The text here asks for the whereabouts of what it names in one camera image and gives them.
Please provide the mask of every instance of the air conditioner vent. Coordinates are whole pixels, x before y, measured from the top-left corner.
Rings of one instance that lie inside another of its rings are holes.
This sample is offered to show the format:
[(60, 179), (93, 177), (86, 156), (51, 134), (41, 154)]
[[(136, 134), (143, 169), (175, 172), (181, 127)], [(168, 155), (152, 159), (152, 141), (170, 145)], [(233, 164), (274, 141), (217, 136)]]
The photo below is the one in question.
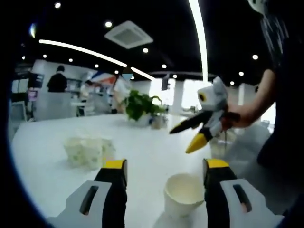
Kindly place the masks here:
[(131, 21), (126, 21), (114, 27), (104, 37), (125, 49), (153, 42), (153, 39), (147, 33)]

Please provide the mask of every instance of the white counter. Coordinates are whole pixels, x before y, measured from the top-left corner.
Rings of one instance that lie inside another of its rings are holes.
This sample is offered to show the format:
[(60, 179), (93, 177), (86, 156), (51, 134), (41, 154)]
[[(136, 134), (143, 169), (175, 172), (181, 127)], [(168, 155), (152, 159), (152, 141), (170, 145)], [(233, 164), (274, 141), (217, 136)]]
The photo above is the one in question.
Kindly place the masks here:
[[(168, 128), (181, 117), (169, 116)], [(123, 115), (101, 115), (24, 123), (12, 142), (12, 155), (26, 192), (45, 217), (57, 216), (67, 197), (98, 171), (71, 168), (62, 142), (87, 129), (114, 138), (118, 159), (128, 160), (126, 228), (190, 227), (186, 221), (172, 224), (163, 215), (163, 188), (179, 172), (202, 174), (202, 159), (210, 149), (193, 154), (185, 150), (195, 130), (169, 135), (168, 129), (152, 130), (129, 126)], [(207, 227), (205, 204), (196, 212), (197, 227)]]

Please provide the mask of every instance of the round ceiling light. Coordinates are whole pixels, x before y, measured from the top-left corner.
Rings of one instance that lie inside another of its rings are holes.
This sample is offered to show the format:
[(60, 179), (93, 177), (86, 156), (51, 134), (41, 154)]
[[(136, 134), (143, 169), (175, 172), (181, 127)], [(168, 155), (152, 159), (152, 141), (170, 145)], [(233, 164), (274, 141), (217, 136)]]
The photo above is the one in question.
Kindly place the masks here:
[(107, 21), (107, 22), (105, 23), (105, 26), (106, 26), (107, 28), (110, 28), (110, 27), (112, 27), (112, 22), (110, 22), (110, 21)]
[(56, 3), (55, 3), (55, 8), (56, 8), (56, 9), (59, 9), (60, 6), (61, 6), (61, 3), (60, 3), (60, 2), (56, 2)]

